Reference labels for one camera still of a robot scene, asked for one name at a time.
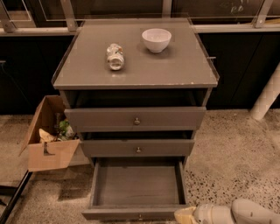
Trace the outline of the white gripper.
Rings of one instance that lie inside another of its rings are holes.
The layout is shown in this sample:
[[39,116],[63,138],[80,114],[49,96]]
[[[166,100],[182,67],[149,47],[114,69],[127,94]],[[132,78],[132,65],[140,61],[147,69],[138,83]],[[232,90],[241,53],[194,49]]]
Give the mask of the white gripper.
[[203,204],[181,208],[174,212],[178,224],[235,224],[235,220],[227,206]]

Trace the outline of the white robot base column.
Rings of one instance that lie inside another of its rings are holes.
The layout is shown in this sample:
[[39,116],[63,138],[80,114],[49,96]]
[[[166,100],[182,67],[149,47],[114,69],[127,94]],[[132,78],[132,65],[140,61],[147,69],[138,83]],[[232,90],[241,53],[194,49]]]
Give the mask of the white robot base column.
[[264,118],[273,102],[280,95],[280,63],[269,78],[254,107],[250,110],[251,116],[260,121]]

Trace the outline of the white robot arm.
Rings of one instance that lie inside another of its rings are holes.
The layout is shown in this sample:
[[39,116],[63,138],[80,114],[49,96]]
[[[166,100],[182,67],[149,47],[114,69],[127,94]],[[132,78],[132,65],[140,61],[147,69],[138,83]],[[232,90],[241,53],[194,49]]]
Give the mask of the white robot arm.
[[236,199],[231,207],[202,204],[174,212],[179,224],[280,224],[280,214],[249,200]]

